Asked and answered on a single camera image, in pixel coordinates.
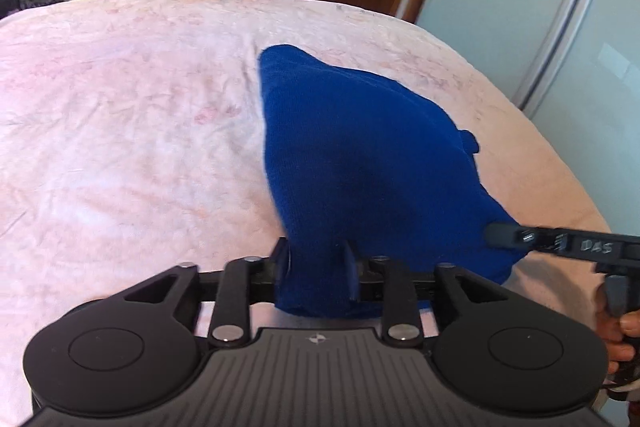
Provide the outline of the person's right hand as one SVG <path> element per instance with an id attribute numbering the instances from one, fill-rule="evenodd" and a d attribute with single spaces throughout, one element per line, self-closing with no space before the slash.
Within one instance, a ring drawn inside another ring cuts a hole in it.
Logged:
<path id="1" fill-rule="evenodd" d="M 640 332 L 639 312 L 629 312 L 619 319 L 608 313 L 608 298 L 601 284 L 594 294 L 596 313 L 596 333 L 605 343 L 608 351 L 608 373 L 615 374 L 622 362 L 630 362 L 636 355 L 636 349 L 627 343 L 626 338 L 638 338 Z"/>

